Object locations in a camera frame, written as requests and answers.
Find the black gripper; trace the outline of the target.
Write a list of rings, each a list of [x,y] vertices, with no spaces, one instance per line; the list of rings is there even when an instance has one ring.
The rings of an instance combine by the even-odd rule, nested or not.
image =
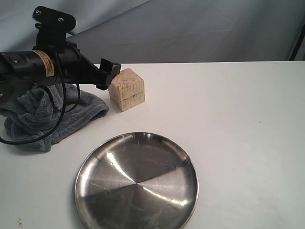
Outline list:
[[[121,71],[121,64],[103,58],[98,69],[73,42],[54,41],[53,48],[58,52],[60,69],[66,83],[93,84],[100,90],[107,90]]]

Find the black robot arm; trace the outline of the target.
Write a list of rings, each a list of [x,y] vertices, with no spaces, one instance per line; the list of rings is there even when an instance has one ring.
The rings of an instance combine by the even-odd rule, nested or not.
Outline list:
[[[0,54],[0,103],[26,94],[38,86],[51,86],[64,80],[71,84],[93,84],[107,90],[121,71],[121,64],[101,59],[99,67],[81,54],[77,45],[66,43],[61,52],[54,46],[31,51]]]

